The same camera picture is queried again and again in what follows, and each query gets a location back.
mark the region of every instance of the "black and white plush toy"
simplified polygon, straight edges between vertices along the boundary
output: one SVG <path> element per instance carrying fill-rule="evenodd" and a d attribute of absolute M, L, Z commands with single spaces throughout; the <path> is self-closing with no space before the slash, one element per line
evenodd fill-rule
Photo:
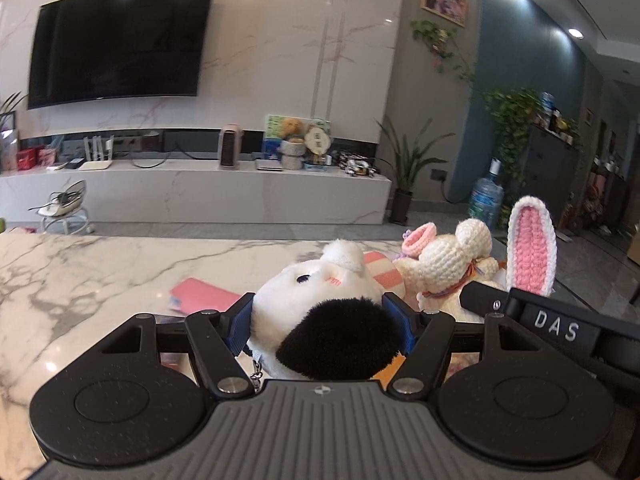
<path fill-rule="evenodd" d="M 391 363 L 402 338 L 382 309 L 385 289 L 354 242 L 286 267 L 254 297 L 253 358 L 275 379 L 366 380 Z"/>

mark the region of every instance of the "gray ribbed panel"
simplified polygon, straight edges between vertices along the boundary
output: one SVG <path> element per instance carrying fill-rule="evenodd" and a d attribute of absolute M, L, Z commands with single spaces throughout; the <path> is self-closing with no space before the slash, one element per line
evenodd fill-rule
<path fill-rule="evenodd" d="M 224 402 L 203 431 L 160 460 L 119 471 L 51 462 L 34 480 L 604 480 L 585 463 L 516 472 L 455 446 L 422 404 L 387 397 L 377 383 L 268 381 L 249 400 Z"/>

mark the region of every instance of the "black plant pot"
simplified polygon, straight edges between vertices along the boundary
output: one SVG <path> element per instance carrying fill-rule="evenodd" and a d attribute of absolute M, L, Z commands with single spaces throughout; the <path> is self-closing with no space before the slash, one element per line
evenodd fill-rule
<path fill-rule="evenodd" d="M 392 224 L 406 225 L 406 214 L 409 212 L 409 206 L 414 194 L 411 191 L 403 191 L 396 189 L 394 200 L 391 203 L 391 215 L 389 221 Z"/>

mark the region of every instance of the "marble tv stand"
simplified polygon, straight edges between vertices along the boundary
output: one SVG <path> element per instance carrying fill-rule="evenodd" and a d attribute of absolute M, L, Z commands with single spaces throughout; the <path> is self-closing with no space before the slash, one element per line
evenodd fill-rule
<path fill-rule="evenodd" d="M 158 160 L 136 160 L 152 166 Z M 381 224 L 391 182 L 352 177 L 339 168 L 257 171 L 253 162 L 220 170 L 216 160 L 170 159 L 140 169 L 116 160 L 107 170 L 33 168 L 0 175 L 0 216 L 9 222 L 39 219 L 31 207 L 78 180 L 87 182 L 84 206 L 93 222 L 219 222 Z"/>

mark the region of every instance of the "black tv screen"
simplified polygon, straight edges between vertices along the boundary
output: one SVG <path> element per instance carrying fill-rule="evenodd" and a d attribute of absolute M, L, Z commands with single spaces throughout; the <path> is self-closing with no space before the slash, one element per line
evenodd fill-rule
<path fill-rule="evenodd" d="M 211 0 L 60 0 L 40 8 L 28 107 L 194 96 Z"/>

